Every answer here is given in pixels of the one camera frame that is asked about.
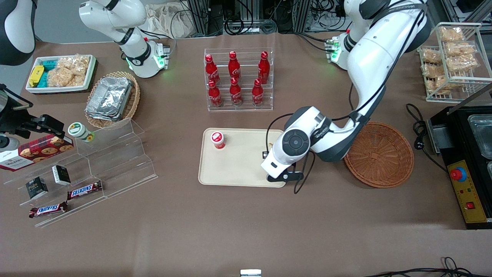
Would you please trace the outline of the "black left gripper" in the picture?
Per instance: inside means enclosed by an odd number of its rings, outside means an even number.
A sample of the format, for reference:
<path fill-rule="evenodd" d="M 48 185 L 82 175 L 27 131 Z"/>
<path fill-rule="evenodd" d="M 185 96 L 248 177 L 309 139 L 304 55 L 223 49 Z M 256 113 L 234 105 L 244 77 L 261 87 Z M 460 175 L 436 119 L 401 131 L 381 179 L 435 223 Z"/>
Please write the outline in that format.
<path fill-rule="evenodd" d="M 263 152 L 263 158 L 266 159 L 268 154 L 269 152 Z M 270 175 L 267 175 L 266 179 L 269 182 L 286 182 L 286 183 L 290 181 L 297 182 L 304 179 L 304 172 L 289 171 L 286 169 L 278 177 L 272 177 Z"/>

